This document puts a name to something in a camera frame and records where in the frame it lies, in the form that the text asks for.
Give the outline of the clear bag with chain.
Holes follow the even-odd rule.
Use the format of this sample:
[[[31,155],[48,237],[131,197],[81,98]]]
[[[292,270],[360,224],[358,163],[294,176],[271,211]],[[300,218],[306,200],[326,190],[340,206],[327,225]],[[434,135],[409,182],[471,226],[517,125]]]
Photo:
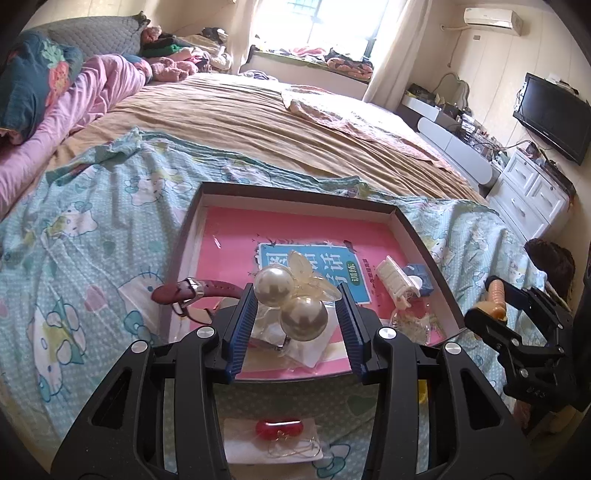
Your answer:
[[[390,324],[420,345],[433,345],[441,339],[439,320],[429,305],[395,310],[391,315]]]

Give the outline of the small blue box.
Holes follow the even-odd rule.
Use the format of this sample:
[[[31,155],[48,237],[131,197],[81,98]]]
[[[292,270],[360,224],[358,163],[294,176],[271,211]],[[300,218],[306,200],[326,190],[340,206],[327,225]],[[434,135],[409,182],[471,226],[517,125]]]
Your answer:
[[[403,268],[405,274],[415,284],[421,297],[429,297],[434,292],[430,270],[423,264],[408,264]]]

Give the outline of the white pink hair claw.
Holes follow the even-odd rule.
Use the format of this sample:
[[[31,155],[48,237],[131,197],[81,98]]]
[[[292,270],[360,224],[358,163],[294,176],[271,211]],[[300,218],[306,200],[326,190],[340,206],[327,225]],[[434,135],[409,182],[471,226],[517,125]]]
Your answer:
[[[403,311],[411,308],[411,300],[421,297],[415,284],[391,256],[387,256],[377,265],[376,273],[397,310]]]

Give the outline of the red strap wristwatch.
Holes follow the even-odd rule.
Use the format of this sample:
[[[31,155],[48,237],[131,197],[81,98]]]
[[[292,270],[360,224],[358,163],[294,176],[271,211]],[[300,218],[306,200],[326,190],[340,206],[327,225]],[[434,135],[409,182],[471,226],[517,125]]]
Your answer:
[[[170,306],[179,318],[187,318],[200,325],[211,325],[213,314],[205,309],[204,313],[193,315],[189,307],[198,300],[214,298],[242,298],[242,287],[218,280],[197,280],[187,277],[176,283],[166,283],[151,293],[151,300],[158,305]]]

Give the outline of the white earring card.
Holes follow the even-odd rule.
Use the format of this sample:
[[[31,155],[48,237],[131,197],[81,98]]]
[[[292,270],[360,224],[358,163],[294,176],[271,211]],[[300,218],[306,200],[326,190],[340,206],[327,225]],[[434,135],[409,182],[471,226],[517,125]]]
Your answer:
[[[334,309],[329,310],[328,325],[320,337],[308,342],[290,340],[280,348],[284,339],[286,336],[276,321],[257,319],[243,369],[249,372],[296,366],[315,369],[325,362],[346,359],[346,348]]]

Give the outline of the large pearl hair clip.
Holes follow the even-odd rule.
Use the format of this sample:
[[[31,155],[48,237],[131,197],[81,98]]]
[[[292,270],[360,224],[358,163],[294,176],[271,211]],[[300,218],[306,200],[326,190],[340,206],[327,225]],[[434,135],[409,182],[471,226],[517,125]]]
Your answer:
[[[296,250],[287,253],[287,265],[273,263],[254,276],[253,290],[260,305],[279,311],[279,324],[290,340],[308,342],[328,325],[328,303],[342,293]]]

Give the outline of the brown plush toy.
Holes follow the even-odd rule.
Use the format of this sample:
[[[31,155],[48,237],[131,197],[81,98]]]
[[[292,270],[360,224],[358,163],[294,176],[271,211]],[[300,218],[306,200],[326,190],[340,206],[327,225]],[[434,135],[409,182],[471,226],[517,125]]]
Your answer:
[[[567,300],[576,270],[571,252],[541,238],[527,241],[524,248],[536,268],[547,274],[557,294]]]

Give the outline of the red hair clip on card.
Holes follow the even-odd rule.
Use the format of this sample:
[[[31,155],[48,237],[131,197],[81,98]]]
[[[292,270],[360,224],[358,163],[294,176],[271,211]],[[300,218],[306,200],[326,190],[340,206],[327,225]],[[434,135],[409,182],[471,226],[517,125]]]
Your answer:
[[[297,464],[324,459],[322,441],[312,418],[226,418],[222,439],[226,461],[233,465]]]

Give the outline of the white drawer cabinet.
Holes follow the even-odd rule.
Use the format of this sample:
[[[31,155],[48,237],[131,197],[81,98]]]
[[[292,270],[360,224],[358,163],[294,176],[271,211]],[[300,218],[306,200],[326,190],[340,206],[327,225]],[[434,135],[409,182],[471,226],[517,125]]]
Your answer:
[[[487,201],[524,241],[555,240],[570,218],[567,193],[519,149],[512,154]]]

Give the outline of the white grey vanity desk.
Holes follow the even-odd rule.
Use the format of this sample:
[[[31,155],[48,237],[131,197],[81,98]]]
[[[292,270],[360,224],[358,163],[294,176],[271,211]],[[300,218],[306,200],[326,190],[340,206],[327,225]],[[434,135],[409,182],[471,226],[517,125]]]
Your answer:
[[[486,196],[499,177],[492,163],[460,138],[460,124],[442,109],[406,93],[397,114]]]

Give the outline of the pink book in box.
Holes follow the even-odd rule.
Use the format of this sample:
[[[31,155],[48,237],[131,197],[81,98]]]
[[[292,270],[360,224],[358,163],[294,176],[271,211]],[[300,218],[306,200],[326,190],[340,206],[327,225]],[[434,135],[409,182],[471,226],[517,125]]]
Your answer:
[[[335,293],[385,326],[407,320],[427,345],[458,333],[460,314],[422,239],[397,207],[383,212],[317,204],[199,206],[181,244],[179,278],[266,291],[239,381],[286,382],[349,373]]]

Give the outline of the heart shaped vanity mirror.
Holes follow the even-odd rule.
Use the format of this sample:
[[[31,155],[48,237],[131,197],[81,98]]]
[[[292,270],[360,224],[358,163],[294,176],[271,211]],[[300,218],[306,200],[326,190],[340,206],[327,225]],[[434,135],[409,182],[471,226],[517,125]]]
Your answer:
[[[446,73],[434,90],[436,104],[451,114],[469,107],[469,84],[454,72]]]

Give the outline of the white air conditioner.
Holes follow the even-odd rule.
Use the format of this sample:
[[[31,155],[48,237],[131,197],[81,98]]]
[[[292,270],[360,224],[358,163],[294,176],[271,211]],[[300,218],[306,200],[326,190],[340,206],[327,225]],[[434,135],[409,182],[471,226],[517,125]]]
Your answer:
[[[513,10],[469,7],[464,10],[463,19],[471,28],[495,30],[514,36],[522,34],[523,20]]]

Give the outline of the clothes pile on windowsill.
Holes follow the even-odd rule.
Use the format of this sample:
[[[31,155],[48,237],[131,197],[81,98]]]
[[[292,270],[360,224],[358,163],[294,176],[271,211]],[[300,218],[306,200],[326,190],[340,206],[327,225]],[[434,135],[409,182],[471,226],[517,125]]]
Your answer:
[[[252,45],[247,60],[250,62],[256,56],[298,66],[315,66],[366,84],[370,83],[374,74],[374,65],[370,60],[353,60],[332,48],[329,51],[311,47],[262,49]]]

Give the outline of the pink quilt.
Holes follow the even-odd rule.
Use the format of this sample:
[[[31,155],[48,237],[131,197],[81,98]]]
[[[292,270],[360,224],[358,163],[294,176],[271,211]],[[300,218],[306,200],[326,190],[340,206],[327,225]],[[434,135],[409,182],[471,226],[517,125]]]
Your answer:
[[[105,54],[86,61],[32,137],[1,149],[1,214],[10,211],[67,136],[136,94],[151,77],[152,68],[143,59],[132,63],[121,55]]]

